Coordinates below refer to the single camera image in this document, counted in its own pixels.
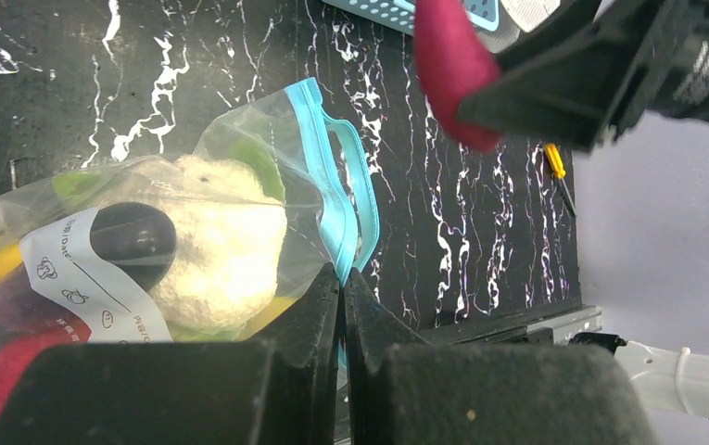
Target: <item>gray wall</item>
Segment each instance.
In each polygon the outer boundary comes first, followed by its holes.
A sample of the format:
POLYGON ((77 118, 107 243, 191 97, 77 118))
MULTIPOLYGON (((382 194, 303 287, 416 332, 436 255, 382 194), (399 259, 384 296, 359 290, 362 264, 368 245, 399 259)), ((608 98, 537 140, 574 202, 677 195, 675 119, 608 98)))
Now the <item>gray wall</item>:
MULTIPOLYGON (((605 330, 709 355, 709 126, 644 117, 575 180, 583 299, 605 330)), ((650 416, 664 444, 709 444, 705 419, 650 416)))

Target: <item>red plush toy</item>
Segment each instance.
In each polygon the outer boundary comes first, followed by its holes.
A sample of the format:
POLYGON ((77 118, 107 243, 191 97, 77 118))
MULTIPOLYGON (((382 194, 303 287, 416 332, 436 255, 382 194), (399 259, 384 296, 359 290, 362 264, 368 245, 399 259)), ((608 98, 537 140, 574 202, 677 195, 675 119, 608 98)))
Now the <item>red plush toy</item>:
POLYGON ((459 123, 461 100, 501 76, 496 59, 477 37, 461 0, 419 0, 414 12, 414 58, 428 104, 445 133, 489 153, 501 134, 459 123))
POLYGON ((10 392, 32 361, 52 346, 85 343, 91 334, 89 327, 75 316, 56 320, 54 329, 41 334, 16 338, 0 349, 0 413, 10 392))

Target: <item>plastic zipper bag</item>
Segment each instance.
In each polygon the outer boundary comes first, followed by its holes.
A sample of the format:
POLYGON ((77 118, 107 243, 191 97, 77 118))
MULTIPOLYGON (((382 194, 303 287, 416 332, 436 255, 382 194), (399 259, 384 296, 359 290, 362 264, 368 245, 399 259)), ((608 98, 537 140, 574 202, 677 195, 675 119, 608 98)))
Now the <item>plastic zipper bag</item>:
POLYGON ((0 412, 59 344, 236 341, 379 234, 361 141, 307 79, 216 119, 191 155, 66 172, 0 196, 0 412), (345 154, 336 160, 333 142, 345 154))

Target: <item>screwdriver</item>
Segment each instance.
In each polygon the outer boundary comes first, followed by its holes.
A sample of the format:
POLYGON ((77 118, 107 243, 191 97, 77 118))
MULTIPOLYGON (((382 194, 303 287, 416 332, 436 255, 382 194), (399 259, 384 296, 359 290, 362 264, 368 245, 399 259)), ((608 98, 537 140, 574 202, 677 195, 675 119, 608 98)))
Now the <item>screwdriver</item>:
POLYGON ((564 180, 564 177, 567 175, 567 171, 564 169, 562 156, 559 155, 559 147, 555 144, 546 144, 543 151, 545 151, 545 157, 548 158, 548 162, 551 165, 553 176, 562 186, 562 197, 564 198, 564 202, 567 203, 570 214, 573 215, 573 218, 575 218, 577 217, 575 202, 573 202, 573 196, 570 194, 570 189, 567 188, 567 182, 564 180))

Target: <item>yellow screwdriver handle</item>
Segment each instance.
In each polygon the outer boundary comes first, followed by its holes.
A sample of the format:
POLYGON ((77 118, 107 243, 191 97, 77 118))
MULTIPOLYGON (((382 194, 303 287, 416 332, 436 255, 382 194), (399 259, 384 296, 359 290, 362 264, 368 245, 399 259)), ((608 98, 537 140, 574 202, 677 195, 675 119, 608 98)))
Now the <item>yellow screwdriver handle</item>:
POLYGON ((555 144, 546 144, 545 156, 548 158, 548 162, 551 164, 551 169, 556 178, 563 179, 567 171, 564 170, 564 163, 562 162, 562 156, 559 154, 559 148, 555 144))

